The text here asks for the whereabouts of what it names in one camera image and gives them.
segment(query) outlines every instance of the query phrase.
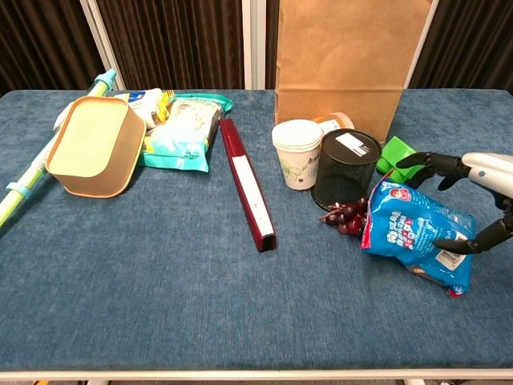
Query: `grapes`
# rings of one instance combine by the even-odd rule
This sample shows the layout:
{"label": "grapes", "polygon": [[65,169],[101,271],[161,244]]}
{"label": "grapes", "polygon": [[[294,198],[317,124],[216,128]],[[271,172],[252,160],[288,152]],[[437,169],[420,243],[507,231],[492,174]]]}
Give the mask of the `grapes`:
{"label": "grapes", "polygon": [[340,234],[360,237],[367,223],[367,207],[366,197],[355,202],[334,202],[328,206],[329,213],[319,219],[327,225],[337,226]]}

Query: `black mesh pencil cup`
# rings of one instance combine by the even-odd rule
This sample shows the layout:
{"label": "black mesh pencil cup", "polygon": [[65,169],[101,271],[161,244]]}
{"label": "black mesh pencil cup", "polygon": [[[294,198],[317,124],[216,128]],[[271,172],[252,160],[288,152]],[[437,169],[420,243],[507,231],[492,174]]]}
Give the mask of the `black mesh pencil cup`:
{"label": "black mesh pencil cup", "polygon": [[371,135],[344,129],[331,131],[322,139],[313,200],[323,209],[335,202],[367,197],[382,146]]}

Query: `blue carpeted table surface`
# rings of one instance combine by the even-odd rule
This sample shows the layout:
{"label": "blue carpeted table surface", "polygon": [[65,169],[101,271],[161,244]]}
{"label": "blue carpeted table surface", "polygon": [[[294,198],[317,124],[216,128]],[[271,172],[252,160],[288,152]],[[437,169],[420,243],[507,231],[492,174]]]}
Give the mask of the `blue carpeted table surface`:
{"label": "blue carpeted table surface", "polygon": [[[135,170],[119,197],[48,178],[0,232],[0,371],[513,367],[513,240],[474,259],[461,298],[371,256],[317,219],[271,141],[272,91],[218,91],[277,230],[258,253],[222,138],[210,173]],[[17,180],[83,91],[0,99],[0,183]],[[512,154],[505,91],[407,90],[391,135],[419,151]],[[421,191],[474,215],[502,213],[468,180]]]}

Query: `red ruler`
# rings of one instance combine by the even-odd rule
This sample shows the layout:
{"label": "red ruler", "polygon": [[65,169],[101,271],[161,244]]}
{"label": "red ruler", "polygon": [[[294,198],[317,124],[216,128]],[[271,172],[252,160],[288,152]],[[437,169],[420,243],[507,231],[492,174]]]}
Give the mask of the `red ruler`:
{"label": "red ruler", "polygon": [[263,252],[276,248],[276,233],[274,231],[267,205],[255,171],[249,159],[239,132],[231,119],[220,121],[220,131],[223,136],[226,156],[230,163],[233,179],[240,202],[244,208],[249,228],[258,251]]}

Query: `floor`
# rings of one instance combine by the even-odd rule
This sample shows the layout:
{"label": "floor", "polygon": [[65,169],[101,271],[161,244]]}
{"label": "floor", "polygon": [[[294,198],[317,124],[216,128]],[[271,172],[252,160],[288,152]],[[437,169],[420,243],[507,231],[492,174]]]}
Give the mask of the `floor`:
{"label": "floor", "polygon": [[[440,385],[442,380],[427,380],[426,385]],[[33,385],[32,382],[1,382],[1,385]],[[402,381],[110,381],[109,385],[402,385]],[[48,385],[79,385],[73,381],[50,381]],[[513,381],[475,380],[465,382],[465,385],[513,385]]]}

